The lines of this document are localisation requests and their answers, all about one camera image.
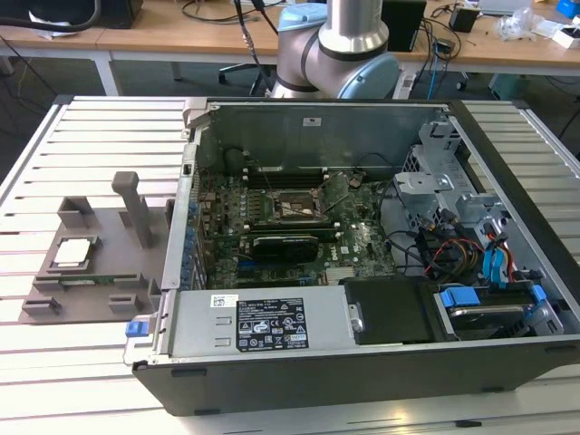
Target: white box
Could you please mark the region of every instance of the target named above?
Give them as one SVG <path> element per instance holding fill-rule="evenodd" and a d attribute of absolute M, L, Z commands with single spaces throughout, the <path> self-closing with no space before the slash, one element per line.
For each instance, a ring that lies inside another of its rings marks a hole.
<path fill-rule="evenodd" d="M 552 40 L 564 48 L 578 48 L 580 46 L 580 29 L 578 27 L 563 27 L 552 36 Z"/>

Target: black box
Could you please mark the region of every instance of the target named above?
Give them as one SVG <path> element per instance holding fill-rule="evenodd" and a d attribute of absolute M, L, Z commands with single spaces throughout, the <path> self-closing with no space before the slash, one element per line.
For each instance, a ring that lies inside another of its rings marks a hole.
<path fill-rule="evenodd" d="M 411 52 L 425 14 L 425 0 L 383 0 L 382 20 L 389 27 L 390 52 Z"/>
<path fill-rule="evenodd" d="M 100 27 L 129 29 L 143 0 L 101 0 Z M 1 0 L 0 16 L 28 20 L 28 11 L 46 21 L 82 24 L 94 12 L 94 0 Z"/>
<path fill-rule="evenodd" d="M 455 32 L 468 34 L 473 28 L 475 20 L 478 19 L 479 9 L 468 7 L 456 7 L 451 13 L 449 27 Z"/>

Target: silver cylinder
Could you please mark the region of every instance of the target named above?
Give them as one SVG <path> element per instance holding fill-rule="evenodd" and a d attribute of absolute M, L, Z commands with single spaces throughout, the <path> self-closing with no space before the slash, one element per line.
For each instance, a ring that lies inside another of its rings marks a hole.
<path fill-rule="evenodd" d="M 387 43 L 389 29 L 381 19 L 382 0 L 329 0 L 320 44 L 335 53 L 358 54 Z"/>

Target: electronics device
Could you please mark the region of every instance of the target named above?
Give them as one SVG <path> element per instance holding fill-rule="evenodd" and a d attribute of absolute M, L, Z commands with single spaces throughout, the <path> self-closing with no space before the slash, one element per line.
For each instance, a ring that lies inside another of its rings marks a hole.
<path fill-rule="evenodd" d="M 129 29 L 143 0 L 101 0 L 101 18 L 96 25 Z M 0 16 L 29 20 L 28 12 L 44 21 L 81 24 L 94 11 L 94 0 L 6 0 L 0 2 Z"/>
<path fill-rule="evenodd" d="M 425 0 L 383 0 L 382 20 L 389 27 L 390 52 L 411 52 L 425 14 Z"/>
<path fill-rule="evenodd" d="M 502 392 L 577 361 L 580 267 L 490 140 L 506 112 L 189 99 L 133 374 L 184 416 Z"/>
<path fill-rule="evenodd" d="M 462 32 L 468 34 L 473 28 L 475 20 L 478 19 L 479 9 L 473 7 L 457 6 L 451 12 L 449 19 L 449 27 L 455 32 Z"/>

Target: electronic component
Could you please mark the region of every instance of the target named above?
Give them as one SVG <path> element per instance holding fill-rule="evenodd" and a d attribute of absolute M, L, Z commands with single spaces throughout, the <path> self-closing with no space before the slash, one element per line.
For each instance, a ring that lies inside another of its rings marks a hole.
<path fill-rule="evenodd" d="M 451 13 L 449 27 L 455 32 L 468 34 L 478 19 L 479 12 L 481 11 L 477 8 L 456 6 Z"/>
<path fill-rule="evenodd" d="M 315 237 L 258 237 L 252 242 L 251 256 L 257 262 L 310 263 L 318 256 Z"/>

